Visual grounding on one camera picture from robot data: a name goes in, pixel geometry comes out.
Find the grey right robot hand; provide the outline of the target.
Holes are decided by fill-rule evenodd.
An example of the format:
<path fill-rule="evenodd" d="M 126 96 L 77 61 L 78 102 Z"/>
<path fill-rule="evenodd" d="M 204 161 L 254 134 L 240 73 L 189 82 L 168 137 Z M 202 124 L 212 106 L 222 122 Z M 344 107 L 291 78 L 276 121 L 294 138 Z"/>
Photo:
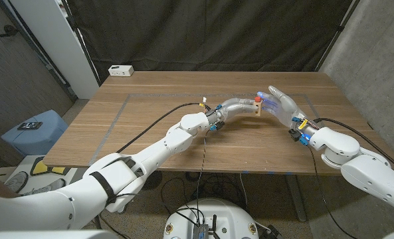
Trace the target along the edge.
<path fill-rule="evenodd" d="M 274 86 L 269 86 L 269 94 L 265 92 L 257 92 L 257 96 L 261 97 L 262 110 L 271 113 L 279 122 L 289 129 L 297 129 L 304 120 L 308 120 L 302 132 L 312 136 L 318 126 L 310 123 L 307 115 L 297 106 L 296 102 L 285 93 L 281 92 Z"/>

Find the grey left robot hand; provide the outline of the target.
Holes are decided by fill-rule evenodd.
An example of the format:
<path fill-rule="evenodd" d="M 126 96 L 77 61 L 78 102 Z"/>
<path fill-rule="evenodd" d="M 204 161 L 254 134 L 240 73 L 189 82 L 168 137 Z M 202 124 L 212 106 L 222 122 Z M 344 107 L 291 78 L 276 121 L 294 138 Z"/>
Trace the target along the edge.
<path fill-rule="evenodd" d="M 221 108 L 214 113 L 209 113 L 207 116 L 209 124 L 214 124 L 218 121 L 226 121 L 237 114 L 255 113 L 258 108 L 253 102 L 254 100 L 252 99 L 244 98 L 231 98 L 226 100 L 221 104 Z"/>

